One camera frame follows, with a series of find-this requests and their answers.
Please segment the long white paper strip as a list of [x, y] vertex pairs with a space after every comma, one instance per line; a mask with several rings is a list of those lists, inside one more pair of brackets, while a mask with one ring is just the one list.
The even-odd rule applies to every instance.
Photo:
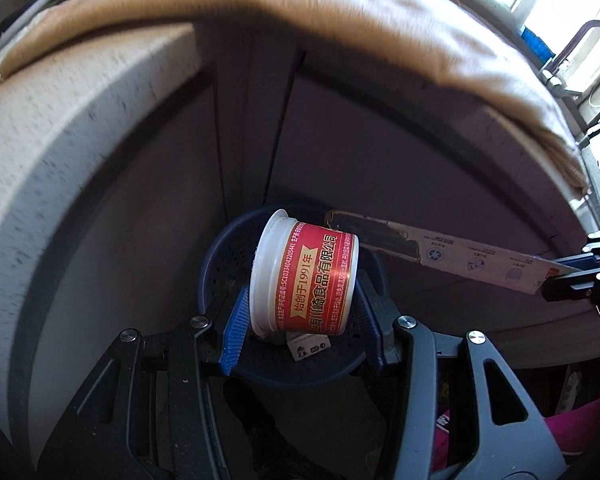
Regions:
[[529, 295], [549, 278], [576, 270], [541, 257], [341, 210], [329, 211], [325, 221], [333, 229], [356, 235], [363, 247], [374, 252]]

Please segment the red white plastic cup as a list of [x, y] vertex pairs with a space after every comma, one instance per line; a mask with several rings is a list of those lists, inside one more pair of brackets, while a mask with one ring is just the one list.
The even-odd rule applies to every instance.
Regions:
[[266, 222], [249, 283], [252, 330], [340, 336], [358, 273], [354, 234], [299, 221], [279, 209]]

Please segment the dark blue trash bin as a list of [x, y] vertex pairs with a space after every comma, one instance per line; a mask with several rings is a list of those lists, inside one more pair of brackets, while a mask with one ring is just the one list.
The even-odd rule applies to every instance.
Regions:
[[[234, 219], [215, 237], [207, 250], [198, 278], [197, 304], [206, 313], [218, 302], [230, 298], [233, 289], [246, 286], [265, 223], [279, 208], [268, 205]], [[351, 373], [366, 358], [358, 326], [354, 322], [355, 299], [347, 329], [341, 336], [329, 336], [329, 349], [294, 362], [286, 335], [260, 338], [248, 332], [234, 372], [268, 388], [313, 388], [334, 382]]]

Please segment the trash inside bin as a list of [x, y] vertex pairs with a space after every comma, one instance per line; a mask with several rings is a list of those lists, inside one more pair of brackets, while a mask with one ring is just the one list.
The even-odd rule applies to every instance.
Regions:
[[302, 332], [287, 332], [286, 344], [294, 362], [300, 362], [310, 356], [315, 356], [332, 346], [327, 335]]

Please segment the steel kitchen faucet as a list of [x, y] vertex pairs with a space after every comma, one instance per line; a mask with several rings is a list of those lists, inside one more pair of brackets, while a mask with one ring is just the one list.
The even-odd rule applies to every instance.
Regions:
[[585, 101], [600, 85], [600, 19], [585, 22], [538, 76], [556, 98]]

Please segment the blue box on sill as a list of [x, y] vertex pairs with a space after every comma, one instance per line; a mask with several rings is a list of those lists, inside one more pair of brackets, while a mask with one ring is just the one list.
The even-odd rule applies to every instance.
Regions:
[[527, 26], [521, 29], [520, 38], [542, 64], [554, 58], [555, 52]]

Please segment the beige cloth on counter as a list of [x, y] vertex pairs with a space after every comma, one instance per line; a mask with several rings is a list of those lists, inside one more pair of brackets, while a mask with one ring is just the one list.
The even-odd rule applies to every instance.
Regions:
[[451, 0], [69, 0], [17, 36], [0, 80], [99, 29], [195, 18], [280, 23], [478, 96], [518, 122], [576, 192], [588, 192], [582, 156], [550, 92], [516, 49]]

